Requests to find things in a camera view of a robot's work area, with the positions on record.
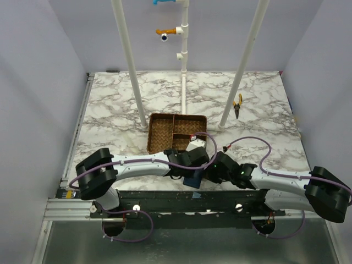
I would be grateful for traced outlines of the blue leather card holder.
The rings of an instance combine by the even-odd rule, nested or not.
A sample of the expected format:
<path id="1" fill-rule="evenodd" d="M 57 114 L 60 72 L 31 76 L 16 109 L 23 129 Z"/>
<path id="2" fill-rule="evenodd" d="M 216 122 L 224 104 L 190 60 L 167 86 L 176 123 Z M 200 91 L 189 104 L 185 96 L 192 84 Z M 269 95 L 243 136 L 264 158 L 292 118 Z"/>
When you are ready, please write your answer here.
<path id="1" fill-rule="evenodd" d="M 183 185 L 199 189 L 202 182 L 202 171 L 196 170 L 191 178 L 184 178 Z"/>

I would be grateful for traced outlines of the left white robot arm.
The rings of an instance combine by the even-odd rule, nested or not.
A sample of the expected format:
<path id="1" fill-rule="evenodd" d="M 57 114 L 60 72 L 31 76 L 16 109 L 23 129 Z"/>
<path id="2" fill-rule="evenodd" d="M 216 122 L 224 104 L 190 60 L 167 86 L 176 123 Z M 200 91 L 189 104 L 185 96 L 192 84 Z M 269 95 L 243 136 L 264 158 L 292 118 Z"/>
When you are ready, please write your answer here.
<path id="1" fill-rule="evenodd" d="M 131 157 L 115 157 L 108 148 L 101 148 L 76 165 L 77 177 L 69 187 L 78 189 L 82 200 L 95 200 L 108 216 L 116 217 L 122 210 L 118 191 L 112 188 L 116 181 L 147 175 L 190 178 L 209 161 L 202 146 Z"/>

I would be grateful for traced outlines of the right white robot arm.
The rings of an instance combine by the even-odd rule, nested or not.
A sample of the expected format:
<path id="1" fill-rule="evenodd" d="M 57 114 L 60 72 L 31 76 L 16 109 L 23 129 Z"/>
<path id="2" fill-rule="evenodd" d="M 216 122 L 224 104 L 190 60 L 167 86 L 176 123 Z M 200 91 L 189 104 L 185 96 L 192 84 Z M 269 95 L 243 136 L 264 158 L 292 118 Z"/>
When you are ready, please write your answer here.
<path id="1" fill-rule="evenodd" d="M 274 210 L 311 211 L 334 223 L 343 223 L 351 190 L 327 169 L 315 166 L 312 171 L 264 172 L 256 164 L 238 164 L 232 156 L 218 152 L 206 168 L 205 177 L 221 184 L 230 182 L 241 189 L 265 190 L 265 196 L 253 201 L 254 211 L 261 216 Z"/>

